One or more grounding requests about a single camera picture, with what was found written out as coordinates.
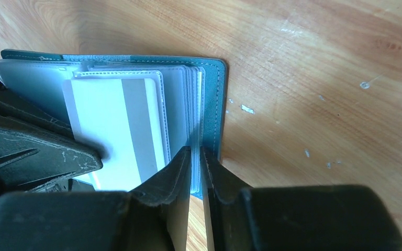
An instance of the gray stripe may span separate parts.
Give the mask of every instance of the gray stripe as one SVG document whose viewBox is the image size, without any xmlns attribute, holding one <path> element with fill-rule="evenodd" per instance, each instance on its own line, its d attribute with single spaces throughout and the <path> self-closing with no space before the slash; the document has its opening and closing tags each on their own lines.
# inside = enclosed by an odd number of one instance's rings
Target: gray stripe
<svg viewBox="0 0 402 251">
<path fill-rule="evenodd" d="M 141 182 L 144 182 L 158 171 L 145 81 L 143 79 L 123 79 L 122 89 L 139 176 Z"/>
</svg>

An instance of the wood grain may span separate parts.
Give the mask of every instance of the wood grain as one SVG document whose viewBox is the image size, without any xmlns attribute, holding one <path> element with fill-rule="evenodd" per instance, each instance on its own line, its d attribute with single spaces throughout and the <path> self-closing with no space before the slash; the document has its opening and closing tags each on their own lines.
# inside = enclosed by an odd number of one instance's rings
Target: wood grain
<svg viewBox="0 0 402 251">
<path fill-rule="evenodd" d="M 402 232 L 402 1 L 0 0 L 4 48 L 225 59 L 227 168 L 254 186 L 368 185 Z"/>
</svg>

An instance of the white card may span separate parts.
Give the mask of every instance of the white card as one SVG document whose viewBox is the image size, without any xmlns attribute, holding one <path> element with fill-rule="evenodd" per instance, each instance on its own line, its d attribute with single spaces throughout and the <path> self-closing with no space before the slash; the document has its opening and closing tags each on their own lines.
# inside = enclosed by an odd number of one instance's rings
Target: white card
<svg viewBox="0 0 402 251">
<path fill-rule="evenodd" d="M 103 158 L 90 174 L 95 189 L 130 191 L 165 166 L 154 80 L 70 80 L 63 91 L 76 141 Z"/>
</svg>

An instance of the white paint speck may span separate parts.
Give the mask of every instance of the white paint speck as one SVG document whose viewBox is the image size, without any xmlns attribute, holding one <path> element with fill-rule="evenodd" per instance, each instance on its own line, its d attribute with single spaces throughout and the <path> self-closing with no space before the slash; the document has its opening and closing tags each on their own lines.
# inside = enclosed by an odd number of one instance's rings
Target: white paint speck
<svg viewBox="0 0 402 251">
<path fill-rule="evenodd" d="M 40 56 L 39 59 L 42 60 L 53 60 L 52 58 L 44 58 L 43 56 Z"/>
<path fill-rule="evenodd" d="M 361 82 L 360 87 L 363 89 L 368 89 L 371 85 L 369 82 Z"/>
<path fill-rule="evenodd" d="M 241 105 L 241 110 L 246 111 L 246 112 L 251 113 L 251 114 L 255 114 L 255 111 L 253 109 L 251 109 L 251 108 L 249 108 L 249 107 L 247 107 L 245 105 Z"/>
</svg>

